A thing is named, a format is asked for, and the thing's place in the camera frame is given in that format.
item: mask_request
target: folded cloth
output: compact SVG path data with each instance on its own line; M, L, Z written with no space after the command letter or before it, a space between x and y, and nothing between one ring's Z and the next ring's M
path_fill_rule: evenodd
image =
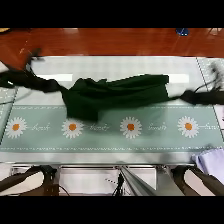
M206 150L193 155L192 160L203 173L216 177L224 184L224 149Z

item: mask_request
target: dark green cloth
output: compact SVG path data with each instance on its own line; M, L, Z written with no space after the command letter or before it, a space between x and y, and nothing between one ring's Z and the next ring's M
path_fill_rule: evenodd
M61 89L67 116L97 121L98 112L115 108L136 108L169 100L167 75L141 75L107 82L78 79L74 86Z

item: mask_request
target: daisy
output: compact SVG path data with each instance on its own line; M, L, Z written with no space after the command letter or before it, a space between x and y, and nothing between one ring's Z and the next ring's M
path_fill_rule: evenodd
M194 138L194 136L197 136L198 132L198 124L194 120L194 118L190 117L182 117L178 121L177 127L179 128L179 131L182 131L182 135L185 135L185 137L188 138Z
M8 138L17 138L23 134L23 131L25 131L26 128L26 121L21 117L15 117L8 122L5 131Z
M83 124L77 120L66 120L63 122L62 131L64 131L63 135L66 135L66 138L75 138L82 134Z
M125 119L123 119L120 127L120 131L123 131L123 135L125 135L126 138L130 139L139 136L142 130L140 121L138 119L135 119L134 117L126 117Z

